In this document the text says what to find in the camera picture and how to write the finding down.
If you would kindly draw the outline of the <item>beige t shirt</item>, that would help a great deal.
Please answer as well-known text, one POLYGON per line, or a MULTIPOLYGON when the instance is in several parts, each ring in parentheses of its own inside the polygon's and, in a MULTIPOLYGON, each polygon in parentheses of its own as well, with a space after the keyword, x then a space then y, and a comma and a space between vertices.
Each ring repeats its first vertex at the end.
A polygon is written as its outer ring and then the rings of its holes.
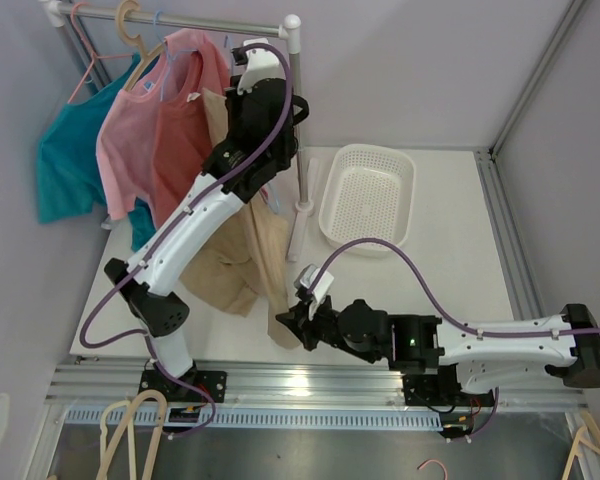
POLYGON ((276 320, 288 311, 288 230, 288 222, 256 194, 209 238, 180 282, 206 304, 242 317, 258 298, 266 298, 268 336, 279 347, 293 350, 300 341, 276 320))

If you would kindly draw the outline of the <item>coral red t shirt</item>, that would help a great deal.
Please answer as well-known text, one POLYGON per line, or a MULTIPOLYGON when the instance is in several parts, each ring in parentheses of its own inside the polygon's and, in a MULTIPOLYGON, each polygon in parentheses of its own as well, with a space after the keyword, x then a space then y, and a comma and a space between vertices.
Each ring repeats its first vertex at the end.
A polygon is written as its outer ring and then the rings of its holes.
POLYGON ((216 46, 204 40, 171 63, 161 88, 150 201, 161 227, 189 192, 203 163, 228 127, 225 89, 229 71, 216 46))

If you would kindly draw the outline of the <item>light pink t shirt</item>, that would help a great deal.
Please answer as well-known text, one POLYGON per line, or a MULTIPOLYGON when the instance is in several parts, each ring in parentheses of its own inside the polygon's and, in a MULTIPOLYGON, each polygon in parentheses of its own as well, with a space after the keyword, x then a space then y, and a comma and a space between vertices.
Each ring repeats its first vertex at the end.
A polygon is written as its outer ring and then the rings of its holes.
MULTIPOLYGON (((208 39, 206 33, 194 29, 181 29, 166 37, 172 53, 197 49, 208 39)), ((164 100, 174 97, 183 85, 188 55, 179 56, 173 63, 164 100)), ((138 199, 152 203, 151 158, 165 67, 162 53, 129 92, 121 89, 98 134, 96 159, 108 214, 114 220, 126 217, 138 199)))

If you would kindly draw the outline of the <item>light blue wire hanger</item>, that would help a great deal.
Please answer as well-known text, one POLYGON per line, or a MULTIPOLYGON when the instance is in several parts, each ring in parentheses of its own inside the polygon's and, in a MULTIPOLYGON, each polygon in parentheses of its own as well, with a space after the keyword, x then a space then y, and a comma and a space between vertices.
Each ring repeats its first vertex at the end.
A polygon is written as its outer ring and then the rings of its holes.
MULTIPOLYGON (((237 63, 236 63, 236 60, 234 59, 233 53, 232 53, 232 51, 234 49, 234 43, 233 43, 232 37, 229 34, 226 34, 224 37, 223 47, 227 51, 228 56, 229 56, 229 62, 230 62, 229 76, 233 77, 237 63)), ((269 209, 274 214, 280 213, 279 197, 274 189, 274 186, 271 183, 265 184, 260 189, 260 196, 263 199, 263 201, 265 202, 265 204, 269 207, 269 209)))
POLYGON ((160 45, 163 47, 163 53, 166 57, 164 82, 163 82, 162 86, 160 87, 160 100, 161 101, 163 101, 165 99, 166 82, 170 77, 170 74, 172 71, 172 66, 173 66, 173 63, 175 62, 175 60, 179 56, 197 52, 197 49, 180 49, 180 50, 176 51, 175 53, 172 53, 169 50, 169 45, 167 43, 166 38, 164 36, 162 36, 158 31, 158 20, 160 19, 160 16, 162 13, 163 13, 162 10, 157 10, 154 13, 153 18, 152 18, 152 28, 153 28, 154 34, 156 35, 156 38, 159 40, 160 45))

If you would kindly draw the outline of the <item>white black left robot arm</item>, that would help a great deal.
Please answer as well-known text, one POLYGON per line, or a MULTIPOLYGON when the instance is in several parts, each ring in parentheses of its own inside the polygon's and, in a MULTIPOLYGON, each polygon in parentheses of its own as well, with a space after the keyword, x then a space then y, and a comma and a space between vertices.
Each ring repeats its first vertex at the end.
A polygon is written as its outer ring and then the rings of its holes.
POLYGON ((187 264, 211 236, 257 196, 297 151, 295 126, 307 118, 307 102, 290 81, 259 80, 247 93, 227 93, 229 130, 212 151, 170 220, 135 260, 112 259, 105 273, 140 321, 151 355, 162 370, 160 389, 174 401, 195 389, 183 325, 188 306, 174 293, 187 264))

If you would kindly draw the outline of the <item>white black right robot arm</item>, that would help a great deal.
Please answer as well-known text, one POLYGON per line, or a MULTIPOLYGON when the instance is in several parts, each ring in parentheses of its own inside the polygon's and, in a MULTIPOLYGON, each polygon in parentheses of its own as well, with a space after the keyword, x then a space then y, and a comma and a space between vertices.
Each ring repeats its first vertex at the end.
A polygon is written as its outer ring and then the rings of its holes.
POLYGON ((558 378, 567 388, 600 388, 600 328, 583 304, 526 321, 459 326, 435 315, 389 314, 358 299, 342 311, 329 299, 299 302, 276 317, 303 347, 325 343, 404 375, 435 373, 446 404, 469 394, 558 378))

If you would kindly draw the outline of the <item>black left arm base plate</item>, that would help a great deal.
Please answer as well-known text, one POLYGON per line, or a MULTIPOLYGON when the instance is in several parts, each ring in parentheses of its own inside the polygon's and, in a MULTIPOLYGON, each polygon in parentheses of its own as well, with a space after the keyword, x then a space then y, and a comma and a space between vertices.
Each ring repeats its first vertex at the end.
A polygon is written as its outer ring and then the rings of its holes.
MULTIPOLYGON (((216 403, 224 402, 227 381, 226 372, 193 369, 191 372, 187 372, 184 376, 180 377, 180 380, 204 391, 216 403)), ((161 392, 168 402, 207 402, 201 394, 175 384, 156 369, 145 369, 142 372, 138 392, 142 393, 146 390, 161 392)))

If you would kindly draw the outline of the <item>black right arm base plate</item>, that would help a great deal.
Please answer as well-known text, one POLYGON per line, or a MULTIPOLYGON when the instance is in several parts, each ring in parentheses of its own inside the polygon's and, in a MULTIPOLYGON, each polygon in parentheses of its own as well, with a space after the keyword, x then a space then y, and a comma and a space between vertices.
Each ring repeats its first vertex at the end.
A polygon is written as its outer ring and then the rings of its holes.
POLYGON ((448 410, 451 407, 492 407, 495 404, 492 392, 465 393, 456 380, 431 374, 403 375, 402 391, 407 406, 431 406, 448 410))

